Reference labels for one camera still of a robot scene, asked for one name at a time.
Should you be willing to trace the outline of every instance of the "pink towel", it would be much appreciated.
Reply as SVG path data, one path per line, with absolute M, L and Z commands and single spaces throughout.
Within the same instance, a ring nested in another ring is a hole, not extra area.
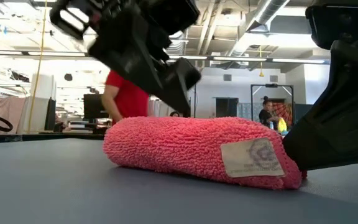
M 272 143 L 283 175 L 228 176 L 221 145 L 260 138 Z M 127 118 L 107 131 L 104 151 L 120 166 L 184 173 L 249 187 L 298 189 L 302 180 L 295 162 L 285 154 L 282 137 L 242 118 Z

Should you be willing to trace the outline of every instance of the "red shirt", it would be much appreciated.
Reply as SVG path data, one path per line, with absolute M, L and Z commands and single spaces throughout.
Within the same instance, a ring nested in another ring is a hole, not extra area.
M 147 116 L 149 95 L 145 91 L 130 81 L 123 79 L 113 70 L 110 71 L 107 77 L 106 85 L 119 88 L 114 101 L 124 118 Z

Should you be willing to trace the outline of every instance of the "table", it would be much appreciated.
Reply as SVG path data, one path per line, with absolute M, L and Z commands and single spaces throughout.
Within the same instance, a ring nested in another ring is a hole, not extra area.
M 102 143 L 0 143 L 0 223 L 358 223 L 358 165 L 261 190 L 117 167 Z

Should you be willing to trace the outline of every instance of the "door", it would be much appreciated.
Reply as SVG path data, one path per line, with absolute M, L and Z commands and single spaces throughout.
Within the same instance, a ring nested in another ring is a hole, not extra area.
M 238 98 L 216 98 L 216 117 L 237 116 Z

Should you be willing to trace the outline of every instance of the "towel tag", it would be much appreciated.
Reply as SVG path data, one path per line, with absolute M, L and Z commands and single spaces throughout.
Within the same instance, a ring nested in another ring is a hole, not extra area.
M 272 143 L 267 138 L 222 144 L 221 152 L 229 177 L 284 175 Z

